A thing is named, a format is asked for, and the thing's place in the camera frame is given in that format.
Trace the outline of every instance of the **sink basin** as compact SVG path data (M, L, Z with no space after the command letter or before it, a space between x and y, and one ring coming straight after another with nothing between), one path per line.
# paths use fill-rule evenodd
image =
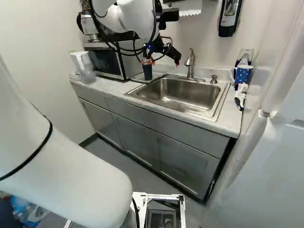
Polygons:
M177 75L165 75L148 85L142 85L127 95L179 112L216 121L228 83L212 85L210 80L188 80Z

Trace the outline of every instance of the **floor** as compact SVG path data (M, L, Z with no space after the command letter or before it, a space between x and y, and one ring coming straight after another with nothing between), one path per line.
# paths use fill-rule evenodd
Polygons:
M102 139L96 139L86 146L86 149L125 172L133 184L134 191L152 194L182 194L176 188L137 164L129 157L121 154L118 150L104 142ZM205 211L206 208L203 205L186 197L186 227L199 228L200 219L204 215ZM65 222L66 219L55 214L50 214L40 223L38 228L63 228ZM72 228L81 228L81 226L73 224Z

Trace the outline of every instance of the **soap dispenser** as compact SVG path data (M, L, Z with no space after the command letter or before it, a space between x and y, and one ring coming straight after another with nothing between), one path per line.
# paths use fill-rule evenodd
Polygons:
M243 0L223 0L219 16L218 35L231 37L237 30Z

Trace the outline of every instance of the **white wall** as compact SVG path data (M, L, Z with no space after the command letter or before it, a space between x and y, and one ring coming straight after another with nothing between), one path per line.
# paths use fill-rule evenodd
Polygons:
M303 122L280 124L267 120L265 137L204 228L302 228L304 224Z
M180 64L194 48L197 66L230 69L235 65L241 48L258 49L264 35L272 1L245 0L239 27L231 38L218 36L218 19L221 0L203 0L202 13L168 22L162 35L171 36L173 45L182 53ZM170 58L162 63L173 64Z
M94 133L69 84L69 50L82 50L77 0L10 0L0 9L0 53L25 96L76 143Z

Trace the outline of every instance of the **gray countertop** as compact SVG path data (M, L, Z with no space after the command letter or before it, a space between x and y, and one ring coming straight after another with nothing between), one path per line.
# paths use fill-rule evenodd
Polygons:
M228 81L225 77L219 77L219 81ZM155 104L148 103L146 101L141 101L139 99L129 97L124 95L132 89L135 89L142 85L141 83L133 82L133 81L116 81L107 78L97 77L97 81L86 85L80 81L71 81L71 83L84 86L94 91L101 93L105 96L109 96L115 98L120 101L124 101L126 103L154 111L156 113L160 113L162 115L190 123L195 126L202 127L204 129L208 129L210 131L214 131L232 138L238 138L241 128L241 120L242 113L238 110L233 95L234 89L233 86L230 86L229 91L227 93L226 99L224 101L221 112L218 116L218 120L216 122L211 122L205 120L200 117L195 117L193 115L181 113L166 107L158 106Z

